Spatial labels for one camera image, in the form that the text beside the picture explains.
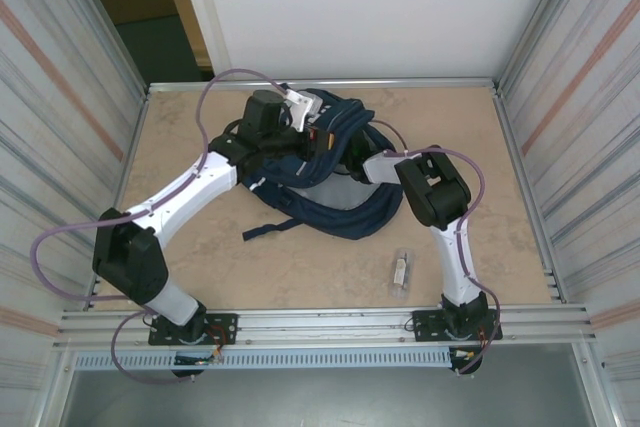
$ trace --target small plastic package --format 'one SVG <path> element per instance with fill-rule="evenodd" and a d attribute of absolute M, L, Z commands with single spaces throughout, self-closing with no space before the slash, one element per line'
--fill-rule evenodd
<path fill-rule="evenodd" d="M 398 249 L 391 266 L 391 295 L 397 299 L 409 296 L 409 278 L 413 269 L 413 251 Z"/>

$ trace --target wooden floor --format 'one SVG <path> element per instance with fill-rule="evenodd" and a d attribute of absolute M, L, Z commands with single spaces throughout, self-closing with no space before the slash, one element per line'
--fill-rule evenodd
<path fill-rule="evenodd" d="M 487 179 L 485 200 L 470 219 L 476 271 L 505 304 L 550 301 L 540 259 L 490 93 L 485 88 L 335 90 L 356 97 L 391 122 L 410 148 L 440 144 L 471 156 Z M 205 101 L 209 137 L 240 117 L 249 92 L 214 92 Z M 194 123 L 199 92 L 151 97 L 123 205 L 137 204 L 181 174 L 200 153 Z M 395 142 L 392 133 L 389 138 Z M 457 162 L 472 195 L 474 172 Z M 242 232 L 286 217 L 244 187 L 219 197 L 173 238 L 165 251 L 171 275 L 208 308 L 347 308 L 429 306 L 440 300 L 442 275 L 430 232 L 406 201 L 377 234 L 359 241 L 306 226 L 249 242 Z M 410 295 L 389 294 L 397 248 L 415 252 Z M 112 292 L 105 285 L 101 293 Z M 130 308 L 99 303 L 101 309 Z"/>

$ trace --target corrugated metal wall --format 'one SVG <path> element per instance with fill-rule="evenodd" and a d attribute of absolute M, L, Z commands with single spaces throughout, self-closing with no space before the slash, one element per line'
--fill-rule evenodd
<path fill-rule="evenodd" d="M 112 205 L 143 85 L 93 0 L 0 0 L 0 425 L 25 425 L 63 309 L 28 261 L 44 229 Z M 45 273 L 85 293 L 93 233 L 41 249 Z"/>
<path fill-rule="evenodd" d="M 506 109 L 565 294 L 640 425 L 640 0 L 557 1 Z"/>

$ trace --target white wall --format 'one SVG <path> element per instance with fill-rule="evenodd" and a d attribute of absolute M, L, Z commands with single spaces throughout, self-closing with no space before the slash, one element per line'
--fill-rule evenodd
<path fill-rule="evenodd" d="M 538 0 L 193 0 L 218 71 L 497 75 Z"/>

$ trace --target backpack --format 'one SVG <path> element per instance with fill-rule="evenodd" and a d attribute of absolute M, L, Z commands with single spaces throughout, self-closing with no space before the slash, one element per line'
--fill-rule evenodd
<path fill-rule="evenodd" d="M 361 161 L 378 151 L 394 150 L 393 144 L 369 125 L 373 111 L 366 110 L 359 99 L 342 99 L 319 89 L 305 92 L 322 100 L 320 110 L 309 116 L 306 124 L 333 133 L 333 147 L 310 162 L 295 156 L 268 159 L 243 180 L 245 187 L 251 187 L 264 203 L 291 217 L 278 225 L 267 224 L 244 232 L 245 241 L 301 224 L 357 240 L 380 230 L 400 207 L 400 185 L 358 182 L 343 164 L 358 155 L 362 157 L 362 151 L 365 158 Z"/>

